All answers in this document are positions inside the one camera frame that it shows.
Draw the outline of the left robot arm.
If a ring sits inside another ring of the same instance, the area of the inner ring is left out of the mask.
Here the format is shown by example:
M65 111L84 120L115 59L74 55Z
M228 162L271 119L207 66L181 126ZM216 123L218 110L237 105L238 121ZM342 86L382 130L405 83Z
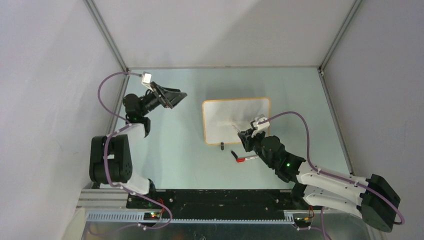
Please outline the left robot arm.
M151 120L147 114L158 106L172 109L187 93L176 88L150 84L143 96L127 94L122 101L125 110L125 125L112 135L95 136L91 140L89 177L92 182L112 184L113 187L140 194L138 201L145 208L153 208L158 194L150 190L148 178L136 173L133 167L134 152L131 150L151 131Z

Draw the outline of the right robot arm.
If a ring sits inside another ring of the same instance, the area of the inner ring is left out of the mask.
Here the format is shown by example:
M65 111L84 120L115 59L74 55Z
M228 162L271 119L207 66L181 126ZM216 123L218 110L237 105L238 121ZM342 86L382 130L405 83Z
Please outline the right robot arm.
M401 199L382 176L358 177L311 167L306 159L286 151L276 136L254 134L254 129L237 135L246 152L255 152L283 182L294 183L290 201L295 208L309 205L336 209L377 230L392 232Z

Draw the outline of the black marker cap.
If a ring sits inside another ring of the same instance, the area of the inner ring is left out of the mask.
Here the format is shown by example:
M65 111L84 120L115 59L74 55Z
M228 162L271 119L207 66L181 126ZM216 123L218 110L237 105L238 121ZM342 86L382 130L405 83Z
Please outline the black marker cap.
M238 159L238 155L233 150L231 150L230 153L233 155L235 159Z

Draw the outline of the yellow framed whiteboard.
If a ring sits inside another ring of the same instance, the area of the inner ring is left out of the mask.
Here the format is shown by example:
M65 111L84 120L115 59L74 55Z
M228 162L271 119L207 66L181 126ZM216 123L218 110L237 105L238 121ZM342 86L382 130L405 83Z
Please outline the yellow framed whiteboard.
M207 145L240 144L232 125L240 131L248 130L259 115L271 116L268 97L206 100L202 103L204 141Z

